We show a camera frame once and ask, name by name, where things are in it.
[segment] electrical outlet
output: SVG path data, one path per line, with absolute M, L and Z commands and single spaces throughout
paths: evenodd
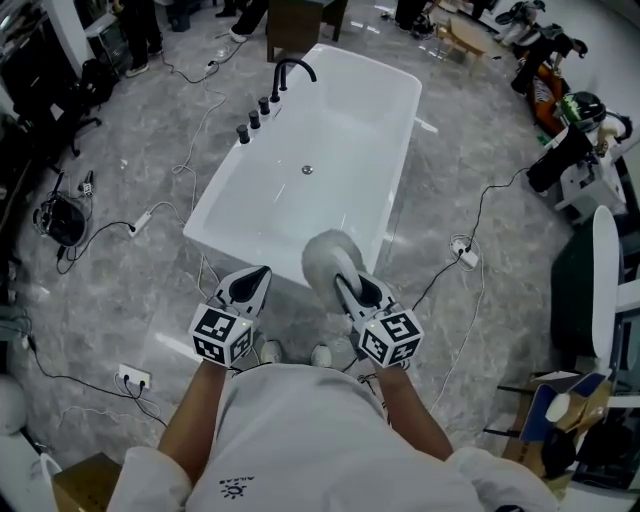
M 142 370 L 137 370 L 131 366 L 127 366 L 126 364 L 120 364 L 120 369 L 118 370 L 118 378 L 124 381 L 125 375 L 129 376 L 128 385 L 137 386 L 140 388 L 140 382 L 144 381 L 144 388 L 151 389 L 151 374 L 144 372 Z
M 451 244 L 451 251 L 456 255 L 462 254 L 460 256 L 460 261 L 462 261 L 469 269 L 476 268 L 478 264 L 478 256 L 472 250 L 467 252 L 467 246 L 462 242 L 462 240 L 455 240 Z
M 140 217 L 136 223 L 133 225 L 133 227 L 135 228 L 134 231 L 129 230 L 129 236 L 131 238 L 135 237 L 138 233 L 140 233 L 140 230 L 145 227 L 147 225 L 147 222 L 149 222 L 151 220 L 151 214 L 149 212 L 144 212 L 142 214 L 142 217 Z

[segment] person's leg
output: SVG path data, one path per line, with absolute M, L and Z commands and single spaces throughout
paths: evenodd
M 131 70 L 144 69 L 147 65 L 147 41 L 144 32 L 141 30 L 134 2 L 123 3 L 123 9 L 118 15 L 118 20 L 127 36 L 129 51 L 133 57 Z
M 149 43 L 149 53 L 157 55 L 162 51 L 162 35 L 156 20 L 156 9 L 153 0 L 134 0 L 138 6 L 138 17 L 144 36 Z
M 515 43 L 520 38 L 520 36 L 524 33 L 524 31 L 525 31 L 525 25 L 523 23 L 519 23 L 519 22 L 512 23 L 511 26 L 509 27 L 509 30 L 502 38 L 502 43 L 505 46 L 509 46 Z
M 231 27 L 231 32 L 239 36 L 248 36 L 260 23 L 269 8 L 269 0 L 253 0 L 247 10 L 240 16 L 238 23 Z
M 533 77 L 536 76 L 538 68 L 550 53 L 551 50 L 547 48 L 545 41 L 536 41 L 532 44 L 524 66 L 522 66 L 518 75 L 514 78 L 513 82 L 511 82 L 511 88 L 517 93 L 525 94 Z
M 479 20 L 482 13 L 487 8 L 488 0 L 474 0 L 473 2 L 473 12 L 471 13 L 471 17 L 474 20 Z

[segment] white freestanding bathtub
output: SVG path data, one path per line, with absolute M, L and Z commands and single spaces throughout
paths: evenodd
M 231 148 L 184 228 L 216 266 L 268 265 L 288 290 L 308 288 L 302 250 L 331 228 L 349 234 L 373 272 L 422 89 L 403 71 L 320 44 L 304 61 L 318 81 L 291 70 L 288 91 L 251 142 Z

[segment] white pillar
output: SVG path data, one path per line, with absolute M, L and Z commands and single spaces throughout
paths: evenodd
M 93 58 L 73 0 L 43 0 L 53 29 L 76 75 L 82 75 L 82 64 Z

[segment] gray tile floor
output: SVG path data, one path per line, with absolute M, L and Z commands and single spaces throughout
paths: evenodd
M 202 76 L 216 49 L 234 46 L 226 37 L 216 38 L 231 21 L 216 20 L 214 13 L 207 8 L 195 14 L 185 33 L 165 30 L 167 60 L 191 77 Z M 338 46 L 418 77 L 423 89 L 417 115 L 437 129 L 415 125 L 388 242 L 376 270 L 410 307 L 450 261 L 450 236 L 473 227 L 483 187 L 508 181 L 538 158 L 541 146 L 527 106 L 509 87 L 512 56 L 495 45 L 492 55 L 502 55 L 502 60 L 486 59 L 469 78 L 470 62 L 461 54 L 442 62 L 432 55 L 435 40 L 411 39 L 379 14 L 373 0 L 352 0 Z M 445 14 L 437 12 L 436 17 Z M 190 165 L 198 173 L 198 193 L 233 144 L 235 127 L 269 91 L 272 72 L 260 27 L 207 80 L 208 89 L 223 92 L 227 99 L 210 114 L 195 143 Z M 219 98 L 202 85 L 170 75 L 159 61 L 150 72 L 117 85 L 98 113 L 103 126 L 80 139 L 79 158 L 63 162 L 70 178 L 66 185 L 72 187 L 89 170 L 95 171 L 94 229 L 113 220 L 135 222 L 163 200 L 175 204 L 181 215 L 188 214 L 192 176 L 170 171 L 183 163 L 203 113 Z M 54 179 L 48 176 L 34 207 Z M 547 368 L 549 270 L 569 234 L 526 180 L 518 178 L 511 188 L 487 195 L 477 232 L 485 258 L 482 303 L 434 410 L 456 446 L 471 443 L 499 450 L 495 439 L 481 434 L 488 421 L 508 409 L 504 397 L 496 394 L 496 384 L 521 382 L 532 369 Z M 133 240 L 118 227 L 103 233 L 65 276 L 55 271 L 57 246 L 28 222 L 18 249 L 24 259 L 21 301 L 33 318 L 43 366 L 114 390 L 120 362 L 144 368 L 153 374 L 148 398 L 158 402 L 168 420 L 196 368 L 196 362 L 175 347 L 190 350 L 186 330 L 202 299 L 196 288 L 200 255 L 182 236 L 173 212 L 161 207 Z M 208 293 L 215 286 L 208 271 L 202 286 Z M 438 398 L 462 346 L 480 290 L 479 269 L 464 273 L 454 267 L 417 309 L 426 339 L 410 375 L 428 407 Z M 321 341 L 332 348 L 336 367 L 345 367 L 352 358 L 344 321 L 286 297 L 270 298 L 263 328 L 282 341 L 294 360 L 308 358 Z M 368 372 L 367 365 L 358 363 L 350 373 Z M 128 447 L 155 445 L 162 434 L 161 426 L 140 421 L 144 417 L 130 400 L 47 379 L 33 357 L 17 347 L 11 369 L 29 399 L 29 430 L 63 464 L 98 451 L 122 460 Z M 110 409 L 140 419 L 113 419 L 77 409 L 62 418 L 70 406 Z

